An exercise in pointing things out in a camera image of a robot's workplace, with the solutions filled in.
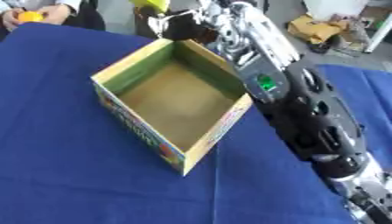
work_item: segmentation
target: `person's hand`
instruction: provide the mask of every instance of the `person's hand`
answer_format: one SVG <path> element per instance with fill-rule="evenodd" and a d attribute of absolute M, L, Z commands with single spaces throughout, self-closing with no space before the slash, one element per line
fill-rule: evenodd
<path fill-rule="evenodd" d="M 7 10 L 6 12 L 3 13 L 3 17 L 2 17 L 3 25 L 9 32 L 15 30 L 18 27 L 18 25 L 21 24 L 18 21 L 18 14 L 21 12 L 24 12 L 24 10 L 21 8 L 14 8 L 14 9 Z"/>
<path fill-rule="evenodd" d="M 42 7 L 38 13 L 41 13 L 45 18 L 41 23 L 62 25 L 71 15 L 71 9 L 66 4 L 55 4 Z"/>

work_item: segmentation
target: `robotic hand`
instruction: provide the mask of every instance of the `robotic hand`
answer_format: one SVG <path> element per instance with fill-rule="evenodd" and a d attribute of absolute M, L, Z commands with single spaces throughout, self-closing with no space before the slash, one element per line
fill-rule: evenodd
<path fill-rule="evenodd" d="M 392 176 L 367 151 L 363 127 L 333 86 L 252 4 L 199 2 L 196 21 L 219 33 L 220 54 L 289 148 L 358 223 L 392 223 Z"/>

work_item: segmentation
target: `open cardboard box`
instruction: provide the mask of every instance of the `open cardboard box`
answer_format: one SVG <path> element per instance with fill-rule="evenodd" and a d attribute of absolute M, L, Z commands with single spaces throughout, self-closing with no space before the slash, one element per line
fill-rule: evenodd
<path fill-rule="evenodd" d="M 183 175 L 252 104 L 228 64 L 191 40 L 158 39 L 92 79 L 101 103 Z"/>

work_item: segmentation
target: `colorful printed label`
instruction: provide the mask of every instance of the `colorful printed label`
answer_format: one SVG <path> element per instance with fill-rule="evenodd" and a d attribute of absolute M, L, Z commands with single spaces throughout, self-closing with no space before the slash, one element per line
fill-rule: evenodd
<path fill-rule="evenodd" d="M 238 119 L 249 109 L 249 105 L 239 105 L 232 108 L 222 117 L 218 124 L 218 129 L 213 131 L 207 145 L 212 147 L 216 144 L 238 121 Z"/>
<path fill-rule="evenodd" d="M 106 89 L 97 86 L 96 92 L 101 103 L 108 108 L 120 121 L 127 125 L 138 137 L 145 141 L 158 155 L 167 161 L 171 166 L 179 171 L 184 169 L 185 156 L 162 139 L 159 135 L 144 125 L 136 116 L 132 115 L 129 110 L 117 103 L 110 94 L 106 93 Z"/>

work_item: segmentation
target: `blue tablecloth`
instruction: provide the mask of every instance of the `blue tablecloth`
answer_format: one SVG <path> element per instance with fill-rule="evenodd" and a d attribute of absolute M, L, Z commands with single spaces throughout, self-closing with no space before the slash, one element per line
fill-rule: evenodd
<path fill-rule="evenodd" d="M 255 108 L 185 178 L 128 132 L 89 77 L 149 42 L 26 24 L 0 44 L 0 223 L 353 223 Z M 320 69 L 392 165 L 391 74 Z"/>

